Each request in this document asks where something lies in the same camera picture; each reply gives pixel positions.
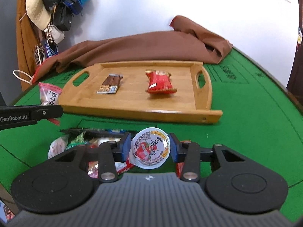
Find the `wooden tray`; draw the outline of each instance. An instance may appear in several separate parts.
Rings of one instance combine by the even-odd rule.
[[[149,79],[146,69],[168,71],[177,93],[151,95],[145,91]],[[73,81],[82,74],[89,77],[79,86]],[[109,73],[122,74],[116,94],[97,94]],[[200,88],[198,76],[205,85]],[[192,61],[128,61],[89,66],[73,76],[64,86],[59,104],[65,112],[115,118],[164,122],[215,123],[221,110],[210,110],[212,84],[202,62]]]

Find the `chocolate bar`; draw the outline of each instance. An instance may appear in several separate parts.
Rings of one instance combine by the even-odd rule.
[[[98,89],[97,94],[115,94],[122,79],[122,75],[109,74],[109,76],[105,79],[103,84]]]

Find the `red snack bag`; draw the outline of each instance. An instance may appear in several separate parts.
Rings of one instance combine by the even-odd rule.
[[[38,85],[40,90],[41,106],[59,105],[59,96],[62,92],[62,89],[60,87],[52,85],[50,83],[42,82],[40,82]],[[60,121],[58,119],[48,120],[55,125],[60,125]]]
[[[169,72],[146,70],[145,74],[149,78],[147,93],[173,94],[177,92],[177,89],[172,87]]]
[[[127,172],[134,167],[134,165],[129,162],[129,158],[127,158],[127,160],[124,163],[115,162],[115,166],[118,175],[121,175],[122,173]],[[89,162],[87,174],[91,178],[98,178],[98,171],[99,171],[98,167],[99,167],[98,162],[96,161]]]
[[[183,166],[184,166],[184,162],[176,163],[176,174],[177,174],[178,178],[181,177]]]

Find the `jelly cup lid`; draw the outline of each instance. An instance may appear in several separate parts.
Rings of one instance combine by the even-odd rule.
[[[131,141],[129,161],[143,169],[154,169],[164,164],[169,152],[168,135],[158,128],[146,128]]]

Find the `strawberry image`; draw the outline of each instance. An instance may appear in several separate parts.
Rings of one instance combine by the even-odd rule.
[[[140,159],[150,159],[150,154],[152,150],[153,148],[148,142],[142,142],[140,143],[140,146],[137,149],[136,154]]]

